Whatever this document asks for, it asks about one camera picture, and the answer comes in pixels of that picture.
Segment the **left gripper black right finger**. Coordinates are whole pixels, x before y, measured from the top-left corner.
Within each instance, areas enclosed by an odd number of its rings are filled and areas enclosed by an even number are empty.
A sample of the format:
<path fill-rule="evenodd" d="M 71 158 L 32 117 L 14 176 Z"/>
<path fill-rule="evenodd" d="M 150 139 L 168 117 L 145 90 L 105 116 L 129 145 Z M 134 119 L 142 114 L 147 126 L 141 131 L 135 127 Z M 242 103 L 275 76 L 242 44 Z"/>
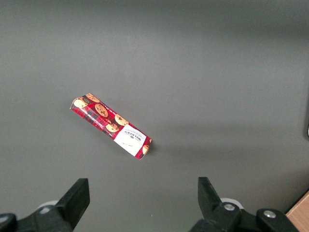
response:
<path fill-rule="evenodd" d="M 207 177 L 198 178 L 198 204 L 203 215 L 192 232 L 296 232 L 281 211 L 262 208 L 252 215 L 233 202 L 223 202 Z"/>

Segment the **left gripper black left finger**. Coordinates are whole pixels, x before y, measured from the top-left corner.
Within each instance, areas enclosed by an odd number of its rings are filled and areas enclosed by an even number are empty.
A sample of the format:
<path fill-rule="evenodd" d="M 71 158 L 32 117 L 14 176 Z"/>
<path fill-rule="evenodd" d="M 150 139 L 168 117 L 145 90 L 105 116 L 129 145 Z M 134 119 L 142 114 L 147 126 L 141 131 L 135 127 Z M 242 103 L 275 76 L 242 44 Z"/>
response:
<path fill-rule="evenodd" d="M 78 179 L 55 205 L 39 207 L 18 220 L 13 213 L 0 215 L 2 232 L 72 232 L 90 203 L 87 178 Z"/>

